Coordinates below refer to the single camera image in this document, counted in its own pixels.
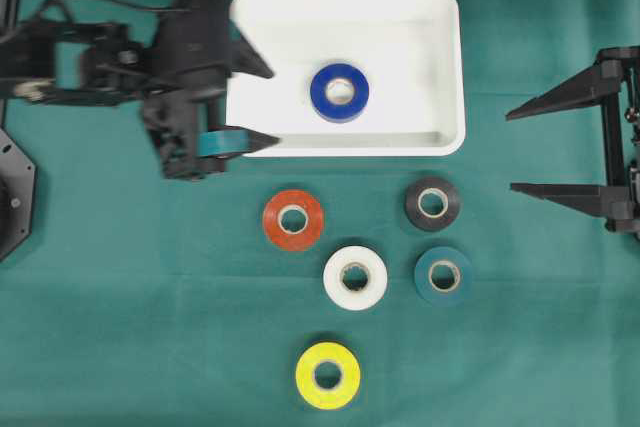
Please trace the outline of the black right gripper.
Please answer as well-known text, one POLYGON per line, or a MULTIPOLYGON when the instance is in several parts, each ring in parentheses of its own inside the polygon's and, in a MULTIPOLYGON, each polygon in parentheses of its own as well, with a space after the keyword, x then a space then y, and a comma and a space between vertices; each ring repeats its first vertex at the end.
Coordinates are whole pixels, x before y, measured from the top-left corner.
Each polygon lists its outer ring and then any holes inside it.
POLYGON ((638 146, 639 48, 605 49, 599 59, 601 63, 510 111, 506 120, 601 105, 606 186, 511 183, 510 189, 593 217, 605 217, 609 231, 637 237, 639 162, 625 164, 621 120, 633 126, 633 143, 638 146))

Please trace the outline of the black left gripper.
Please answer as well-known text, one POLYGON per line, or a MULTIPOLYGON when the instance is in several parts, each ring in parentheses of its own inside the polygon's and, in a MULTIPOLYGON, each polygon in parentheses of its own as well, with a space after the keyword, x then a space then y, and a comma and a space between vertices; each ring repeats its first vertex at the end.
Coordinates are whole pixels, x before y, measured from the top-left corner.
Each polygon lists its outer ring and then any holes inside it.
MULTIPOLYGON (((231 71, 264 79, 275 72, 267 61, 231 23, 231 71)), ((148 97, 140 109, 141 120, 167 179, 198 181, 226 171, 237 155, 260 151, 280 142, 278 137, 241 127, 201 133, 201 101, 192 101, 187 90, 148 97)))

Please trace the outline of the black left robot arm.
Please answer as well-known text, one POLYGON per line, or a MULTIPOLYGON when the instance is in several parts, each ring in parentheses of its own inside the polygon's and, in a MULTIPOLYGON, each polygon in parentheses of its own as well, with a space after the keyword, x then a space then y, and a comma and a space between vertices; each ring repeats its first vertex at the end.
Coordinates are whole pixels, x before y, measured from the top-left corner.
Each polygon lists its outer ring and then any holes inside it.
POLYGON ((153 7, 148 44, 126 23, 83 23, 68 0, 45 0, 1 36, 1 96, 33 104, 116 107, 138 100, 163 175, 196 180, 279 138, 220 118, 231 77, 274 73, 232 31, 228 0, 173 0, 153 7))

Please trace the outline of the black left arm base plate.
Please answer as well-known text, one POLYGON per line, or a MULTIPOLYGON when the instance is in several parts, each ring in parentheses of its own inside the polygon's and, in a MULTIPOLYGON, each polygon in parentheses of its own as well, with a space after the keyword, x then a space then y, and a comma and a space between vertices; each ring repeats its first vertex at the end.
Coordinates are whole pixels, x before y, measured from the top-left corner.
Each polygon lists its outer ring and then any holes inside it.
POLYGON ((36 165, 1 130, 1 260, 31 233, 36 165))

